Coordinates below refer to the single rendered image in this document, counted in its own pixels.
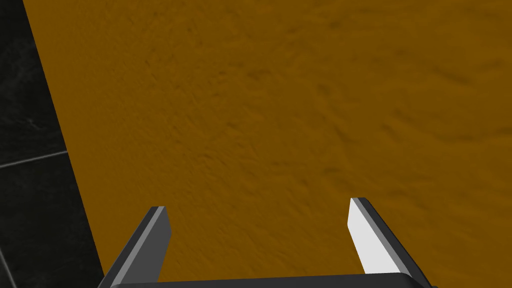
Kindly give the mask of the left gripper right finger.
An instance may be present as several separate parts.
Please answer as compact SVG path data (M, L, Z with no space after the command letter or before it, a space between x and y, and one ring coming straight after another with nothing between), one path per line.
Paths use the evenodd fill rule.
M402 273L421 287L431 283L365 197L350 199L347 227L365 274Z

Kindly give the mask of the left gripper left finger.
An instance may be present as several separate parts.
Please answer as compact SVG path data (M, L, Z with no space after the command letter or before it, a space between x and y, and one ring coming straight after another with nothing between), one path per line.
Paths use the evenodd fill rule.
M151 207L98 288L153 288L161 274L171 235L166 207Z

